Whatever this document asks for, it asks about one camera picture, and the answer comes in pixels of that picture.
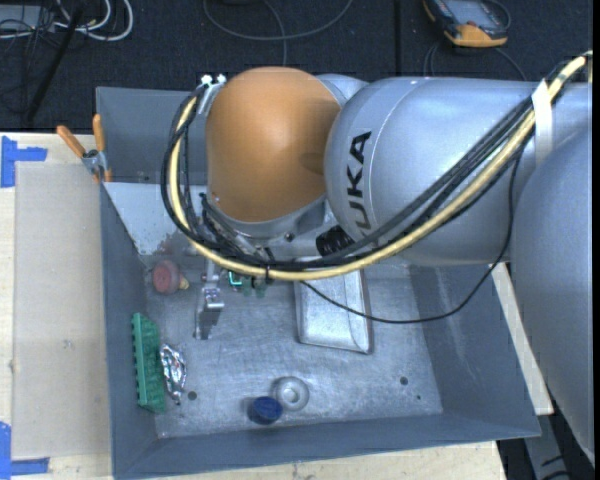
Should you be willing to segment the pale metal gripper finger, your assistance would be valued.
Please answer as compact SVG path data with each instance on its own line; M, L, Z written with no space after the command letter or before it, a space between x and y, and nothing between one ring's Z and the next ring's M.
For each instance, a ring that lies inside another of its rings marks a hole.
M222 290L214 288L210 291L210 325L216 326L222 311L224 310L225 302L222 294Z
M213 311L209 308L210 292L203 288L200 290L195 311L195 338L207 340L212 327Z

